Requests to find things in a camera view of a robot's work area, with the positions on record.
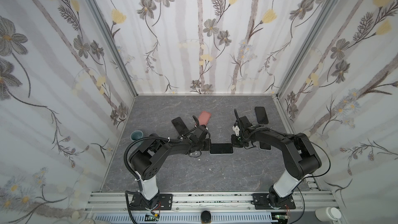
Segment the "light blue case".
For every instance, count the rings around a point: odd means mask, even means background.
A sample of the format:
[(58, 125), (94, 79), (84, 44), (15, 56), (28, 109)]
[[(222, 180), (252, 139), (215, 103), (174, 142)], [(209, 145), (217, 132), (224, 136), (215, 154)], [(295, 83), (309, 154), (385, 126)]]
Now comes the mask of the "light blue case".
[(209, 153), (212, 155), (233, 154), (233, 145), (231, 143), (210, 144)]
[(259, 148), (262, 150), (271, 150), (272, 147), (269, 144), (266, 144), (264, 142), (259, 142)]

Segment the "pink phone case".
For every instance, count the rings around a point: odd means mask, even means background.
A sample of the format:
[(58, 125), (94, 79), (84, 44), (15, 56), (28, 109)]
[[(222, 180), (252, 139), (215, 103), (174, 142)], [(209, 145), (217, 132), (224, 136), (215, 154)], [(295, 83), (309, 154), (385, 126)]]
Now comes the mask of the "pink phone case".
[(211, 118), (211, 113), (207, 111), (202, 111), (198, 117), (199, 124), (208, 125), (210, 118)]

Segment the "black phone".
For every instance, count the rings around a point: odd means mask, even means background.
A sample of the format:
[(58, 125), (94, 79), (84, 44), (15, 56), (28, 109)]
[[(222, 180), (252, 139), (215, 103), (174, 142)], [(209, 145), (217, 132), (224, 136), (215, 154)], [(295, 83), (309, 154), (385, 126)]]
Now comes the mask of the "black phone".
[(180, 117), (173, 119), (172, 124), (180, 136), (188, 134), (189, 129)]

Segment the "black phone case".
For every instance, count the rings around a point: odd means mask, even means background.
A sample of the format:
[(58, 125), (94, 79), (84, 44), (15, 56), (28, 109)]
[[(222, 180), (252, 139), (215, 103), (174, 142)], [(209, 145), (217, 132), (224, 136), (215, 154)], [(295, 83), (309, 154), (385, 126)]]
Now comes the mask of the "black phone case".
[(269, 124), (269, 120), (267, 117), (267, 113), (264, 107), (262, 106), (256, 106), (255, 107), (255, 114), (257, 117), (257, 122), (259, 124)]

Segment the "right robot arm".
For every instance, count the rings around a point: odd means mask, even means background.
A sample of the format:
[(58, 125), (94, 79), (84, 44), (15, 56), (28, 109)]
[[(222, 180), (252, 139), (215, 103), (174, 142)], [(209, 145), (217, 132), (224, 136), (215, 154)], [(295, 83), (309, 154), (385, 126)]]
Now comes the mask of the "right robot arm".
[(313, 144), (302, 133), (287, 134), (261, 125), (252, 125), (245, 116), (236, 118), (233, 131), (235, 134), (231, 141), (235, 147), (258, 142), (282, 152), (285, 171), (268, 191), (267, 200), (271, 208), (278, 209), (289, 203), (301, 181), (322, 166)]

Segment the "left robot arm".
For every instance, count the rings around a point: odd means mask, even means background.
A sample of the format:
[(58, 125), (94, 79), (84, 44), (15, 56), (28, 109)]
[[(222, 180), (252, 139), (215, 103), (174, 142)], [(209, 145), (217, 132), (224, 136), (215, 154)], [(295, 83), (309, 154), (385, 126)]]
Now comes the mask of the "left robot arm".
[(160, 206), (160, 191), (155, 176), (169, 156), (201, 152), (209, 138), (207, 128), (198, 125), (176, 139), (152, 134), (130, 144), (124, 152), (123, 162), (138, 183), (139, 206), (150, 210)]

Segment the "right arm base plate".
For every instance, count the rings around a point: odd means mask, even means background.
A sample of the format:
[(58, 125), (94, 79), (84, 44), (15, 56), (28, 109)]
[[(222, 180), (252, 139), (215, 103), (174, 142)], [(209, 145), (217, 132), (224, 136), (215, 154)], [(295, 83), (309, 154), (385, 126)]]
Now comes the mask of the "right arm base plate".
[(288, 210), (296, 209), (292, 194), (281, 198), (277, 193), (270, 194), (253, 194), (252, 204), (256, 210), (270, 209), (270, 210)]

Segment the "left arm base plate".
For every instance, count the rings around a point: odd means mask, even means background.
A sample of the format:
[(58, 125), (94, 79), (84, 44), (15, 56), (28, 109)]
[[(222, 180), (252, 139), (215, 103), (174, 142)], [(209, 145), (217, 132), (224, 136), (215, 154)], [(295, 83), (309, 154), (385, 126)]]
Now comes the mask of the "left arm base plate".
[(172, 203), (172, 194), (157, 194), (153, 199), (147, 200), (140, 193), (135, 193), (132, 194), (132, 199), (129, 201), (129, 209), (132, 211), (170, 211)]

